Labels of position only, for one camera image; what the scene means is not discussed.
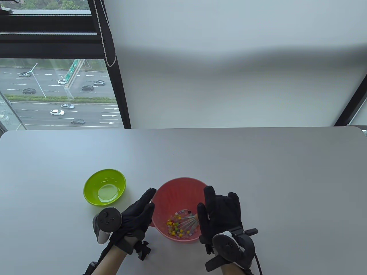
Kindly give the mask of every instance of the lime green bowl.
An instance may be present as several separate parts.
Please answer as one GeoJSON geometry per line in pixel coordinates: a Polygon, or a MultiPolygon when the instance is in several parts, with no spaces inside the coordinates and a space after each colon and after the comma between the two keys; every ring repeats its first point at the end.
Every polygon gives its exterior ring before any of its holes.
{"type": "Polygon", "coordinates": [[[121,197],[126,188],[124,175],[114,169],[94,173],[84,185],[84,197],[96,206],[105,206],[121,197]]]}

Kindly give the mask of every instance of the hand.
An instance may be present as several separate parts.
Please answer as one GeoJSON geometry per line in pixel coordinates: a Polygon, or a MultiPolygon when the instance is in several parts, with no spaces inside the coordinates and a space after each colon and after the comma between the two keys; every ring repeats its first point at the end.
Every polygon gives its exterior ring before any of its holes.
{"type": "Polygon", "coordinates": [[[235,227],[242,227],[241,205],[236,193],[228,196],[216,195],[212,186],[204,188],[205,205],[197,205],[197,216],[201,235],[199,240],[205,244],[208,254],[213,252],[212,240],[216,234],[235,227]]]}
{"type": "Polygon", "coordinates": [[[150,202],[156,193],[156,189],[150,188],[141,196],[139,200],[130,205],[122,215],[120,228],[112,233],[107,247],[102,251],[98,260],[100,263],[113,245],[131,254],[137,241],[145,237],[145,233],[152,222],[154,203],[150,202]]]}

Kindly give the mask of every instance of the lamp post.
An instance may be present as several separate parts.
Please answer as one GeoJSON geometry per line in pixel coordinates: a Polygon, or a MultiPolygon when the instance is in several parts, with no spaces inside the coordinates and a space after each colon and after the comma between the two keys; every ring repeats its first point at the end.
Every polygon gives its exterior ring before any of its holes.
{"type": "Polygon", "coordinates": [[[34,69],[37,65],[38,65],[38,63],[36,63],[36,65],[34,65],[34,66],[33,66],[33,68],[32,68],[29,72],[31,72],[31,73],[32,73],[32,75],[33,75],[34,79],[36,80],[36,82],[37,82],[37,84],[38,84],[38,87],[40,87],[41,92],[43,93],[43,96],[44,96],[45,98],[47,98],[47,97],[46,97],[46,95],[45,95],[45,93],[43,92],[43,90],[42,90],[42,88],[41,88],[41,85],[38,83],[38,80],[37,80],[36,76],[33,74],[33,69],[34,69]]]}

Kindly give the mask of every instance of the road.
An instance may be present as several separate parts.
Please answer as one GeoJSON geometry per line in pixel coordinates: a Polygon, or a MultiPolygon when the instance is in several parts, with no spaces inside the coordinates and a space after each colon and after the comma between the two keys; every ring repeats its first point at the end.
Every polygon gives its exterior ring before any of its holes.
{"type": "MultiPolygon", "coordinates": [[[[43,96],[34,76],[19,77],[21,72],[28,72],[31,68],[11,68],[0,67],[0,91],[3,94],[22,95],[25,88],[36,89],[37,96],[43,96]]],[[[66,96],[63,85],[58,85],[57,81],[65,78],[67,70],[55,69],[37,69],[33,70],[42,90],[46,96],[66,96]]],[[[96,71],[79,71],[70,92],[73,96],[84,96],[89,98],[106,97],[115,98],[111,81],[107,72],[96,71]],[[95,86],[93,92],[83,92],[81,87],[84,85],[92,85],[96,80],[104,80],[105,86],[95,86]]]]}
{"type": "Polygon", "coordinates": [[[117,105],[75,104],[73,110],[64,110],[61,116],[51,115],[53,109],[60,109],[59,103],[12,102],[11,107],[28,130],[48,129],[106,129],[123,128],[117,105]],[[74,118],[84,119],[83,125],[72,125],[74,118]]]}

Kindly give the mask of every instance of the red plastic bowl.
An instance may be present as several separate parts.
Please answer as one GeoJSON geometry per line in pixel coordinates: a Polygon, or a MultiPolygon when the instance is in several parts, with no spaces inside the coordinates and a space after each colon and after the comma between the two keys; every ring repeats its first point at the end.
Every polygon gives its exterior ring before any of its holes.
{"type": "Polygon", "coordinates": [[[191,243],[197,241],[201,234],[199,227],[197,228],[197,232],[190,238],[177,239],[168,234],[167,220],[175,212],[183,209],[191,210],[193,214],[196,214],[197,204],[205,202],[205,186],[206,184],[202,181],[190,177],[180,177],[163,184],[152,199],[152,202],[155,204],[155,210],[151,226],[157,228],[166,238],[176,242],[191,243]]]}

